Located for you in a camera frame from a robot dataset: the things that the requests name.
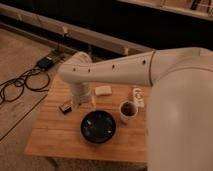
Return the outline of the white ribbed gripper body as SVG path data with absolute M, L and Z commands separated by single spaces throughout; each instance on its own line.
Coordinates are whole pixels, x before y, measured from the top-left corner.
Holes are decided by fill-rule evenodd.
M 88 83 L 73 83 L 70 88 L 74 104 L 83 104 L 91 100 L 91 90 Z

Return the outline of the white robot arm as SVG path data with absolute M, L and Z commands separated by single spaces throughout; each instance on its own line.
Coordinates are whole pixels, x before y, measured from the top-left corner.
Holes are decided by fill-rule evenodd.
M 154 50 L 97 63 L 77 52 L 58 74 L 76 103 L 90 95 L 90 82 L 149 86 L 148 171 L 213 171 L 213 50 Z

